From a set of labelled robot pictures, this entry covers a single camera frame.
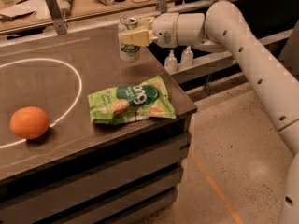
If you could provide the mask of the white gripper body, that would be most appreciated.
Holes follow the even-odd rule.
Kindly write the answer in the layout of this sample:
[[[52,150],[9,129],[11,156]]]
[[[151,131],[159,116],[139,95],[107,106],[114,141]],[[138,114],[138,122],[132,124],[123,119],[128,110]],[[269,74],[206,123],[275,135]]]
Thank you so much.
[[[155,18],[151,29],[157,36],[155,43],[162,48],[174,48],[177,42],[177,13],[164,13]]]

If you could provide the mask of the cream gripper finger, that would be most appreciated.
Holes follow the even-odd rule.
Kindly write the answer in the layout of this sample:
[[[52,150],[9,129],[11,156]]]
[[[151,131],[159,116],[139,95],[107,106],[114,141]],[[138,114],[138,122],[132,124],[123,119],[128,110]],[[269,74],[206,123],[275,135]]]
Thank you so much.
[[[154,17],[144,17],[144,18],[140,18],[138,20],[138,25],[137,27],[139,29],[151,29],[151,25],[154,22],[155,18]]]
[[[149,29],[134,29],[120,33],[120,42],[125,45],[146,47],[158,40],[158,36]]]

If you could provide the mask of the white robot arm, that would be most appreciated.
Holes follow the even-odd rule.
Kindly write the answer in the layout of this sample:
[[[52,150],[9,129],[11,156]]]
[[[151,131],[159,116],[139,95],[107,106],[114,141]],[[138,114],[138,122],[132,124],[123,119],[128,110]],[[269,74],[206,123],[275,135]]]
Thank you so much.
[[[251,32],[240,10],[228,1],[207,13],[164,13],[137,21],[118,34],[122,44],[162,48],[191,46],[209,52],[228,50],[255,90],[292,161],[278,224],[299,224],[299,82]]]

